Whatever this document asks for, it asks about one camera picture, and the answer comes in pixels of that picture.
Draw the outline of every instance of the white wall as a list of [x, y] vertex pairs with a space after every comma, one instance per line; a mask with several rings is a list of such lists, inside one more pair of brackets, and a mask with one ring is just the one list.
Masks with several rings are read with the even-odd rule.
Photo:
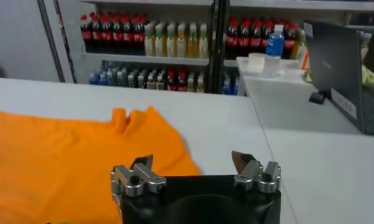
[[0, 0], [0, 66], [8, 78], [59, 82], [37, 0]]

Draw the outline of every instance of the red label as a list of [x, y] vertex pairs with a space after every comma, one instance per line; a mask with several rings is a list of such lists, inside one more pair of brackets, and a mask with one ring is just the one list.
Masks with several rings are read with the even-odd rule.
[[134, 42], [144, 42], [144, 34], [135, 33], [134, 34]]
[[102, 40], [110, 40], [113, 38], [113, 34], [111, 32], [102, 32]]
[[284, 47], [285, 48], [293, 48], [294, 47], [294, 40], [286, 40], [284, 41]]
[[131, 33], [123, 33], [124, 41], [125, 42], [131, 42], [133, 41], [133, 34]]
[[267, 39], [262, 39], [262, 40], [261, 40], [261, 46], [262, 46], [262, 47], [267, 47], [267, 42], [268, 42]]
[[252, 47], [258, 47], [260, 45], [260, 41], [261, 41], [260, 38], [251, 38], [250, 39], [250, 45]]
[[122, 42], [122, 41], [124, 41], [124, 36], [121, 32], [118, 32], [118, 33], [114, 32], [113, 33], [113, 39], [117, 42]]
[[94, 31], [93, 35], [94, 35], [94, 40], [100, 40], [100, 39], [102, 39], [102, 35], [101, 35], [100, 32]]
[[237, 44], [238, 44], [238, 38], [237, 37], [226, 36], [226, 42], [227, 42], [227, 45], [237, 46]]
[[91, 31], [82, 31], [83, 40], [90, 40], [92, 39], [92, 32]]
[[248, 37], [240, 37], [238, 38], [238, 44], [242, 47], [248, 46], [249, 38]]

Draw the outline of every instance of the white table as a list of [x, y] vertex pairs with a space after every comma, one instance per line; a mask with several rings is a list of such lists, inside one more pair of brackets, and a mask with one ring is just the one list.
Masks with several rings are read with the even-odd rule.
[[297, 223], [374, 223], [374, 137], [358, 131], [328, 100], [309, 103], [317, 91], [310, 84], [241, 78], [283, 166]]

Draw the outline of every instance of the orange t-shirt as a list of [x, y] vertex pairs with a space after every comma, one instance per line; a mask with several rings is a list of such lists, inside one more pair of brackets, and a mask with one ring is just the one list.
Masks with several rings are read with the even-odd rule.
[[0, 223], [118, 223], [110, 171], [150, 154], [159, 175], [199, 175], [153, 108], [114, 109], [110, 122], [0, 111]]

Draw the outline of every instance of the store shelf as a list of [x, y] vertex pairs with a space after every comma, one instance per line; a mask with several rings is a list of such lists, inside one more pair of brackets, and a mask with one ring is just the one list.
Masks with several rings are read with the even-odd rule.
[[224, 66], [228, 68], [237, 68], [236, 60], [224, 60]]
[[209, 64], [209, 59], [195, 59], [195, 58], [167, 58], [167, 57], [151, 57], [151, 56], [137, 56], [137, 55], [119, 55], [119, 54], [98, 54], [98, 53], [82, 53], [85, 57], [98, 58], [105, 61], [125, 61], [138, 63], [156, 63], [167, 65], [196, 65], [206, 66]]
[[212, 0], [80, 0], [90, 3], [138, 3], [138, 4], [166, 4], [166, 5], [211, 5]]
[[374, 2], [307, 0], [230, 0], [231, 6], [279, 9], [374, 11]]

